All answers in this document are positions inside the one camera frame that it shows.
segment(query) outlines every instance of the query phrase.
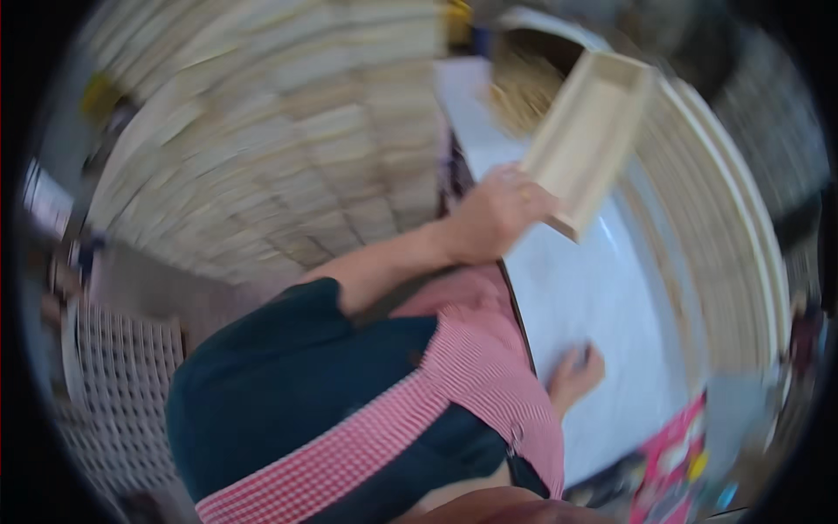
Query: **pink gingham apron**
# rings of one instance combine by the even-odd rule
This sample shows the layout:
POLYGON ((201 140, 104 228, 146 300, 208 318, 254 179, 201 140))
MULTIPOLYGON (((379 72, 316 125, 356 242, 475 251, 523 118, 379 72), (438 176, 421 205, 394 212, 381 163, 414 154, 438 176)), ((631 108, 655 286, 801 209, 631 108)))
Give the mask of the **pink gingham apron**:
POLYGON ((205 497, 206 524, 303 521, 350 493, 413 443, 451 402, 528 460, 559 499, 561 422, 530 370, 509 291, 496 266, 429 283, 391 316, 437 315, 420 366, 300 449, 205 497))

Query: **stacked wood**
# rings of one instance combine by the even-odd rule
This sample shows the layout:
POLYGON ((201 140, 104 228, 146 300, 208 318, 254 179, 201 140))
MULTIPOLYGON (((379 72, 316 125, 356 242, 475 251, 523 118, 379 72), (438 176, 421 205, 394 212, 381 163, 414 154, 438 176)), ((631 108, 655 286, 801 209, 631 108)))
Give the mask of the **stacked wood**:
POLYGON ((788 281, 742 155, 698 93, 667 80, 636 152, 685 256, 712 370, 767 370, 789 342, 788 281))
POLYGON ((120 137, 94 226, 239 282, 432 219, 437 21, 433 0, 231 3, 120 137))

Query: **wooden tray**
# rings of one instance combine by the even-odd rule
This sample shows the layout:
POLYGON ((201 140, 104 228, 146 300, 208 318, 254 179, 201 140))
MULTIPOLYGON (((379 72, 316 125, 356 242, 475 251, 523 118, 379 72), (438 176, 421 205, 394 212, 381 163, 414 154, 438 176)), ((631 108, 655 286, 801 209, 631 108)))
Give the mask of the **wooden tray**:
POLYGON ((573 241, 623 169, 654 78, 637 60, 587 52, 535 132, 522 169, 562 199, 565 209, 547 223, 573 241))

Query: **white surface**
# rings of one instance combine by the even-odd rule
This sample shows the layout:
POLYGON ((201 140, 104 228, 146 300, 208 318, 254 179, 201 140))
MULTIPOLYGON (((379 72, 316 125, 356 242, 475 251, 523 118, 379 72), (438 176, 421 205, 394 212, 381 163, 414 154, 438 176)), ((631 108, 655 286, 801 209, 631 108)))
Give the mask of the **white surface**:
MULTIPOLYGON (((528 147, 493 127, 482 102, 488 81, 483 59, 437 64, 437 96, 476 180, 528 147)), ((635 449, 686 400, 671 314, 659 314, 665 306, 653 299, 621 213, 612 195, 579 245, 538 224, 504 257, 542 383, 571 344, 590 339, 605 356, 605 380, 565 419, 568 486, 635 449)))

